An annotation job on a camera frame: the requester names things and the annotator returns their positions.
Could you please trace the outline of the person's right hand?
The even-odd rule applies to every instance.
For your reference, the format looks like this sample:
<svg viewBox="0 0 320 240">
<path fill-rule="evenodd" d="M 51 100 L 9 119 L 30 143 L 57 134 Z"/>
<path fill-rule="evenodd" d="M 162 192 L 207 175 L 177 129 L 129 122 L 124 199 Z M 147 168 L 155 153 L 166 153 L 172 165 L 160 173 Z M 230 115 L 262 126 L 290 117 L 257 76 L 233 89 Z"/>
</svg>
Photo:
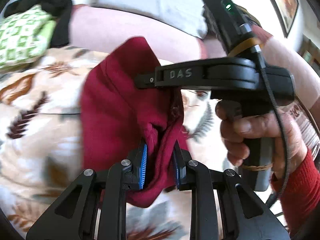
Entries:
<svg viewBox="0 0 320 240">
<path fill-rule="evenodd" d="M 273 113 L 259 116 L 250 116 L 232 120 L 220 101 L 216 105 L 216 114 L 222 120 L 220 131 L 223 143 L 228 150 L 227 158 L 234 166 L 242 165 L 250 156 L 250 150 L 244 144 L 244 139 L 273 138 L 273 167 L 272 170 L 277 179 L 285 176 L 284 147 L 281 132 Z M 289 171 L 294 172 L 306 158 L 308 149 L 302 139 L 300 129 L 291 115 L 279 111 L 287 136 L 287 144 L 290 148 L 288 159 Z"/>
</svg>

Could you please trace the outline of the red knit sleeve forearm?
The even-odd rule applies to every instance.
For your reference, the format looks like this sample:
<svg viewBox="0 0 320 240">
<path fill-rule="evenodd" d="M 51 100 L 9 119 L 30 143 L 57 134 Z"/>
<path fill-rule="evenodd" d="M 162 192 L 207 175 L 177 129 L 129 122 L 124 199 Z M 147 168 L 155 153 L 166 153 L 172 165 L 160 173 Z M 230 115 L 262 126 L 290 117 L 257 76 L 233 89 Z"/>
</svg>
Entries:
<svg viewBox="0 0 320 240">
<path fill-rule="evenodd" d="M 294 235 L 319 203 L 319 172 L 311 151 L 290 174 L 280 202 L 290 234 Z"/>
</svg>

